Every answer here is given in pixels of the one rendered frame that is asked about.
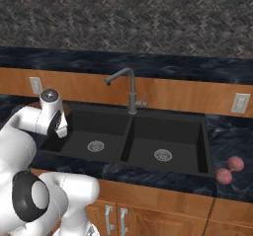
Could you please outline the wooden panel below sink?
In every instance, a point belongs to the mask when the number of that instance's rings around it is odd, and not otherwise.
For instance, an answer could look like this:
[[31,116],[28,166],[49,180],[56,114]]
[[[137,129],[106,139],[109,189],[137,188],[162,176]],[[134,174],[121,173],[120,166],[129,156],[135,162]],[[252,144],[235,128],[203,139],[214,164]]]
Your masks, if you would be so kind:
[[99,199],[163,212],[207,218],[212,197],[161,190],[114,181],[99,180]]

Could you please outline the wooden cupboard door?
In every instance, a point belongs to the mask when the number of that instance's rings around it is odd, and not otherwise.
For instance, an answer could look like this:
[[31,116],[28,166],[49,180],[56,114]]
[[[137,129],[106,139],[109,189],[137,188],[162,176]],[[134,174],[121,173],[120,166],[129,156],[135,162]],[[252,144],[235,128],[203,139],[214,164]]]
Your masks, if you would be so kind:
[[[114,225],[111,235],[107,235],[105,223],[105,206],[113,207],[110,214],[110,221]],[[101,236],[118,236],[117,206],[114,202],[97,199],[93,204],[87,206],[87,214],[90,221],[97,227]]]
[[205,236],[253,236],[253,227],[210,220]]
[[126,236],[204,236],[207,221],[188,215],[117,204],[121,235],[121,208],[126,208]]

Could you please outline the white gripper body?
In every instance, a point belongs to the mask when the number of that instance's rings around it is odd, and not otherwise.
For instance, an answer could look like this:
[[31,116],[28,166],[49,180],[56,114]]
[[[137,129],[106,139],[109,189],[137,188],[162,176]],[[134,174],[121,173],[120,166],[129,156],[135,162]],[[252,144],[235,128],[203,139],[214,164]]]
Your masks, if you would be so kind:
[[57,134],[59,138],[63,138],[67,135],[68,123],[63,112],[57,111],[53,116],[51,123],[52,130]]

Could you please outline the grey metal tap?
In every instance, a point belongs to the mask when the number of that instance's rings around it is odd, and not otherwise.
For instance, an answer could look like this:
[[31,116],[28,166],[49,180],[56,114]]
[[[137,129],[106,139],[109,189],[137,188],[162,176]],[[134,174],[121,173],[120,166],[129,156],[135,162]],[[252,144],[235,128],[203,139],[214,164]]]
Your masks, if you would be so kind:
[[136,99],[136,92],[135,92],[135,76],[134,72],[131,68],[124,68],[115,74],[111,75],[110,77],[105,79],[105,83],[110,86],[111,82],[120,76],[127,74],[130,77],[130,92],[128,93],[128,113],[130,115],[135,115],[137,113],[137,109],[139,107],[147,107],[148,103],[146,100],[138,101]]

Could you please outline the white wall socket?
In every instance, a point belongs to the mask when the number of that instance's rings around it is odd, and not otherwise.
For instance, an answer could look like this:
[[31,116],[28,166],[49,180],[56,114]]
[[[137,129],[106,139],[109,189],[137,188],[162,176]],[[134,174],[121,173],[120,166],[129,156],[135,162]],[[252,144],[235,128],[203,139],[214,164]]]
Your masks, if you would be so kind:
[[42,81],[40,77],[31,77],[30,78],[31,86],[33,93],[40,95],[42,93]]
[[249,94],[236,93],[231,107],[231,112],[235,114],[244,114],[246,112],[249,99]]

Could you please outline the wooden drawer front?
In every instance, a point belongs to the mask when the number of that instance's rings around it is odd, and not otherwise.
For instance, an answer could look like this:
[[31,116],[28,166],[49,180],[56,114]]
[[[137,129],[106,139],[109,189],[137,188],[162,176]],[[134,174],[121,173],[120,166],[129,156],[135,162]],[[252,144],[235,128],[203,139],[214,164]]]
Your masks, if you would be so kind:
[[217,198],[211,212],[211,219],[253,226],[253,203]]

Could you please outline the black double sink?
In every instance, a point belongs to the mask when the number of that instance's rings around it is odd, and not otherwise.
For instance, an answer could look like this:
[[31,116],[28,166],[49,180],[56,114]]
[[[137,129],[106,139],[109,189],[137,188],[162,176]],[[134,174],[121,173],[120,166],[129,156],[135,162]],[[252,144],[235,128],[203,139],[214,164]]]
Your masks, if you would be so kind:
[[69,105],[68,134],[52,134],[41,150],[64,157],[101,161],[201,177],[214,176],[203,116],[81,103]]

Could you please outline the pink onion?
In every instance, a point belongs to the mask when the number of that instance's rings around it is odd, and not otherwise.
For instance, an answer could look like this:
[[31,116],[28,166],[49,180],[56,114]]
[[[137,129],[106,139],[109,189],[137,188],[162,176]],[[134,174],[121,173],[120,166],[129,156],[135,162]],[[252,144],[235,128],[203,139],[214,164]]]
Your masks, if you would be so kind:
[[219,168],[215,172],[216,180],[222,185],[229,185],[232,182],[231,171],[225,168]]
[[240,172],[244,168],[244,162],[240,157],[231,156],[227,160],[227,165],[230,172]]

